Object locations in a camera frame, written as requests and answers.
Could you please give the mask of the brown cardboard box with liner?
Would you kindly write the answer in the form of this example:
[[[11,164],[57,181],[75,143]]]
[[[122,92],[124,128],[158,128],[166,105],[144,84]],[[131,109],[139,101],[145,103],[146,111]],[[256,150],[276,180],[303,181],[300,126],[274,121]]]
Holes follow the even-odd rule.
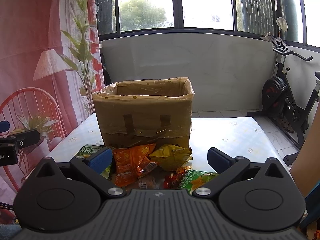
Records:
[[[103,142],[188,148],[194,91],[187,77],[115,82],[92,95]]]

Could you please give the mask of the orange chip bag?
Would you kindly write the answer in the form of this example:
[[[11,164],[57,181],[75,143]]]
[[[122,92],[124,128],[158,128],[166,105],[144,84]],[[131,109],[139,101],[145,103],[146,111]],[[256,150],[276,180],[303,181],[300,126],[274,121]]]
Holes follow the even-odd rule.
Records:
[[[113,150],[116,163],[114,183],[118,187],[125,187],[153,171],[158,164],[148,156],[154,151],[155,146],[156,144],[147,144]]]

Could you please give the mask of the black exercise bike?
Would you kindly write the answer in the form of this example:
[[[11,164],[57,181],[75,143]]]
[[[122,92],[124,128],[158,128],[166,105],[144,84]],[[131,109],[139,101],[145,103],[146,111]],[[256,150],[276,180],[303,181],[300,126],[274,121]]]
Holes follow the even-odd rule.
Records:
[[[287,79],[290,67],[285,66],[285,61],[276,63],[276,74],[268,79],[261,93],[263,109],[247,112],[247,116],[268,117],[300,151],[304,144],[304,135],[309,128],[308,116],[312,107],[319,101],[319,72],[315,88],[304,108],[296,104],[292,89]]]

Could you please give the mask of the red printed curtain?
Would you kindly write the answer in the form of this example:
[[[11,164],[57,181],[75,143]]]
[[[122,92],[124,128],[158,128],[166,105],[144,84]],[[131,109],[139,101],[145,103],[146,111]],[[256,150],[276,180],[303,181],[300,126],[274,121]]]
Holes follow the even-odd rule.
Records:
[[[1,0],[1,137],[37,130],[40,140],[1,168],[12,204],[29,173],[93,112],[103,85],[95,0]]]

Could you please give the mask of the wooden board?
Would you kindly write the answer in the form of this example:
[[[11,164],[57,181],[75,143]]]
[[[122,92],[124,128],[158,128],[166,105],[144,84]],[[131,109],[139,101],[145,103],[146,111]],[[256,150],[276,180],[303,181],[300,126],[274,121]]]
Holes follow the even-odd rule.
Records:
[[[319,183],[319,133],[320,113],[318,106],[308,136],[290,169],[291,176],[303,197],[306,197]]]

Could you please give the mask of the yellow snack bag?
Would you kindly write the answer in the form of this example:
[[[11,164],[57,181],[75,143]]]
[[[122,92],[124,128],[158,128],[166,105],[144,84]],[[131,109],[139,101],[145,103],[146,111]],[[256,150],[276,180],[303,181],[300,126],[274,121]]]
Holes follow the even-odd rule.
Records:
[[[177,145],[163,145],[148,155],[165,171],[175,171],[191,159],[192,149]]]

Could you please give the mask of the red snack packet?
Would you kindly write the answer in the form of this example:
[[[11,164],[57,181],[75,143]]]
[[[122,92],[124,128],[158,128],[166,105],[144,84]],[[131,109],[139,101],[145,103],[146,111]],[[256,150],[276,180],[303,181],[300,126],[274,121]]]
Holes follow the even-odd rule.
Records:
[[[179,183],[181,182],[182,178],[184,177],[185,173],[191,169],[191,166],[181,166],[176,170],[164,170],[165,177],[163,187],[165,189],[176,189]]]

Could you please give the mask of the green chip bag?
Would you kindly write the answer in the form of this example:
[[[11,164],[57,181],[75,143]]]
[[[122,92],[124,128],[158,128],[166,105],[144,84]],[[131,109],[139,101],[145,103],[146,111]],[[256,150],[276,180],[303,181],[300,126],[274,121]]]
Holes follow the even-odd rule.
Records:
[[[218,176],[216,172],[187,170],[178,185],[178,189],[186,189],[189,194]]]
[[[113,154],[108,147],[98,145],[85,145],[74,156],[75,158],[83,158],[87,166],[100,174],[105,179],[109,178]]]

